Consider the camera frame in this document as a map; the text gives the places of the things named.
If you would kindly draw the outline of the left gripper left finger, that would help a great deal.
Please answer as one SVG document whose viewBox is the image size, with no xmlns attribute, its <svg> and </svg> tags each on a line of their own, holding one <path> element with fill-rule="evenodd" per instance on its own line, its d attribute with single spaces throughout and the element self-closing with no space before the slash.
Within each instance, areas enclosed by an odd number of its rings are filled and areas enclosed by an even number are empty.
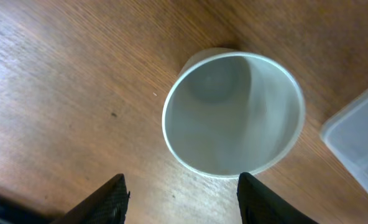
<svg viewBox="0 0 368 224">
<path fill-rule="evenodd" d="M 124 224 L 130 199 L 123 174 L 117 174 L 52 224 Z"/>
</svg>

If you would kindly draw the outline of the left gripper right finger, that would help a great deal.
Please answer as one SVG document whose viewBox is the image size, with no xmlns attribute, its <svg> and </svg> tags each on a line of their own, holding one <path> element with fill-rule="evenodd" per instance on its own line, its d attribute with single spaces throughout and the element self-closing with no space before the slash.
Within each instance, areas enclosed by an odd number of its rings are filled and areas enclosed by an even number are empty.
<svg viewBox="0 0 368 224">
<path fill-rule="evenodd" d="M 237 199 L 243 224 L 316 224 L 248 172 L 239 175 Z"/>
</svg>

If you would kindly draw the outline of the grey cup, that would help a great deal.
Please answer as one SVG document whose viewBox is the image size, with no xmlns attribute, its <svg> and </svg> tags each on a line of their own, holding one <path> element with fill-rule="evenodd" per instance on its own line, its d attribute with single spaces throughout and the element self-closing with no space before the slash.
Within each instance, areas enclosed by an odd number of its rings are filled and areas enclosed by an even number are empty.
<svg viewBox="0 0 368 224">
<path fill-rule="evenodd" d="M 176 160 L 199 175 L 261 173 L 294 147 L 305 122 L 299 83 L 271 58 L 228 48 L 190 57 L 169 91 L 162 132 Z"/>
</svg>

